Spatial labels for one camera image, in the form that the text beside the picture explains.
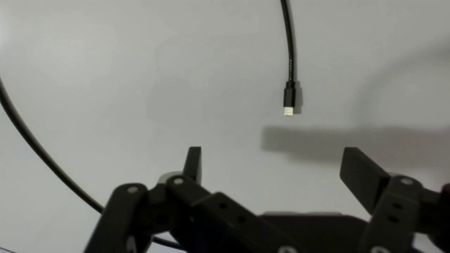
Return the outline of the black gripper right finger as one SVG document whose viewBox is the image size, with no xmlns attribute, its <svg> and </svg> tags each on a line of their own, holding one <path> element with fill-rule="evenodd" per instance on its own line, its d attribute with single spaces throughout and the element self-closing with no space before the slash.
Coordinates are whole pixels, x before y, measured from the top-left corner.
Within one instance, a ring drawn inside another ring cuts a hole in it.
<svg viewBox="0 0 450 253">
<path fill-rule="evenodd" d="M 386 173 L 358 148 L 343 151 L 340 179 L 371 215 L 359 253 L 421 253 L 413 248 L 416 234 L 450 253 L 448 183 L 427 190 L 411 177 Z"/>
</svg>

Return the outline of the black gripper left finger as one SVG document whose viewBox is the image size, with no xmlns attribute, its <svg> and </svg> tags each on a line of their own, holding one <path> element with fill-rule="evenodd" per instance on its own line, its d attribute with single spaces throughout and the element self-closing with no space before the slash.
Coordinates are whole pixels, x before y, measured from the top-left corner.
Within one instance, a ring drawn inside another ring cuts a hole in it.
<svg viewBox="0 0 450 253">
<path fill-rule="evenodd" d="M 199 179 L 201 149 L 192 146 L 184 169 L 153 189 L 116 187 L 84 253 L 144 253 L 163 232 L 186 253 L 300 253 L 293 239 Z"/>
</svg>

